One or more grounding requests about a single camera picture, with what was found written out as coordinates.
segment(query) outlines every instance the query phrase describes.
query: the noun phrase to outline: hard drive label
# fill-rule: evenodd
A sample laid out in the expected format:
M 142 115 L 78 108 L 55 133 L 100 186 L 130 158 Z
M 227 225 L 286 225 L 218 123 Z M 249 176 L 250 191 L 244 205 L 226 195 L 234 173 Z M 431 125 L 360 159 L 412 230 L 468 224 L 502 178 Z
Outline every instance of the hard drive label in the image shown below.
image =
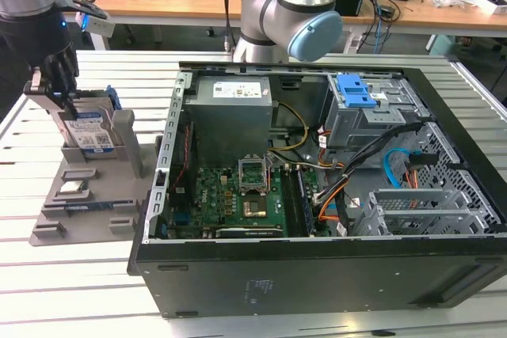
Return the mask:
M 89 153 L 111 152 L 114 145 L 99 112 L 80 112 L 76 120 L 66 120 L 67 129 L 79 148 Z

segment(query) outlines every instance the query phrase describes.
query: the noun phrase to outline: blue drive bay latch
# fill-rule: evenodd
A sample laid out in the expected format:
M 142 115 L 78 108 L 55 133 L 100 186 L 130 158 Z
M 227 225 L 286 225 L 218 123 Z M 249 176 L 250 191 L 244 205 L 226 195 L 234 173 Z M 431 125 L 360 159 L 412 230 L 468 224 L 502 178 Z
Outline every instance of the blue drive bay latch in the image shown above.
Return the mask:
M 336 76 L 337 88 L 345 98 L 345 106 L 374 108 L 377 102 L 370 97 L 368 86 L 357 74 L 339 74 Z

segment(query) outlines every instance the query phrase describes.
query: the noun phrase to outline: motherboard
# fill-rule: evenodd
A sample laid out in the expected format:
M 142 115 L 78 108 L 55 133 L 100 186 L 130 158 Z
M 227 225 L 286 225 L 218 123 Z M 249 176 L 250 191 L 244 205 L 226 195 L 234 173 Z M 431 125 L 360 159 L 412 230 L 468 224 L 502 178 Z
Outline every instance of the motherboard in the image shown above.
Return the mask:
M 200 167 L 193 202 L 170 213 L 170 234 L 184 239 L 313 234 L 310 204 L 320 190 L 317 173 L 266 162 L 253 158 L 235 168 Z

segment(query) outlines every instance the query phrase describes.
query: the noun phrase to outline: yellow wire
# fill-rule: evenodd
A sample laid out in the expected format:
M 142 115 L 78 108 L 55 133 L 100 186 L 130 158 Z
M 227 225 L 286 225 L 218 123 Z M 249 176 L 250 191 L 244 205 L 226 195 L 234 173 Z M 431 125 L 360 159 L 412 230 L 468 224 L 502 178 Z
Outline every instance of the yellow wire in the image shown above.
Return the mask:
M 281 151 L 285 151 L 285 150 L 294 150 L 296 148 L 299 148 L 300 146 L 302 146 L 308 139 L 308 126 L 307 124 L 305 123 L 303 117 L 301 117 L 301 115 L 294 109 L 292 108 L 291 106 L 289 106 L 288 104 L 286 103 L 283 103 L 283 102 L 278 102 L 279 104 L 282 104 L 284 107 L 288 108 L 289 110 L 291 110 L 294 115 L 297 116 L 297 118 L 301 121 L 301 124 L 303 125 L 304 127 L 304 135 L 303 135 L 303 139 L 294 144 L 293 146 L 282 146 L 281 148 L 276 148 L 276 147 L 273 147 L 273 148 L 269 148 L 269 150 L 281 150 Z

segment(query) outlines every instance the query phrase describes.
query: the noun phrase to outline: desk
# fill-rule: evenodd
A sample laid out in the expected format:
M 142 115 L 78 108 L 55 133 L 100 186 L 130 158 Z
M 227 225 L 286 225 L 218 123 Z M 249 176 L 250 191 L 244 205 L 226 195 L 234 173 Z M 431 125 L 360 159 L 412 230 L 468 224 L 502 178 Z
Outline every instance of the desk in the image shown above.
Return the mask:
M 223 53 L 80 51 L 81 89 L 116 88 L 134 110 L 141 143 L 162 133 L 178 61 L 226 61 Z M 507 112 L 462 66 L 437 56 L 329 55 L 350 66 L 420 68 L 507 179 Z M 0 126 L 0 336 L 75 338 L 152 335 L 222 338 L 369 336 L 505 337 L 507 278 L 451 310 L 161 319 L 141 277 L 126 273 L 131 242 L 32 247 L 40 207 L 62 159 L 51 117 L 22 97 Z M 339 287 L 329 285 L 329 291 Z
M 437 9 L 428 0 L 397 2 L 402 16 L 393 33 L 446 34 L 452 36 L 507 37 L 507 16 L 487 16 L 466 5 Z M 118 24 L 224 26 L 223 0 L 97 0 Z M 373 22 L 373 8 L 364 2 L 358 17 L 343 17 L 344 30 L 351 32 L 345 52 L 355 53 L 359 40 Z M 240 25 L 241 0 L 230 0 L 233 26 Z M 94 41 L 96 47 L 100 40 Z

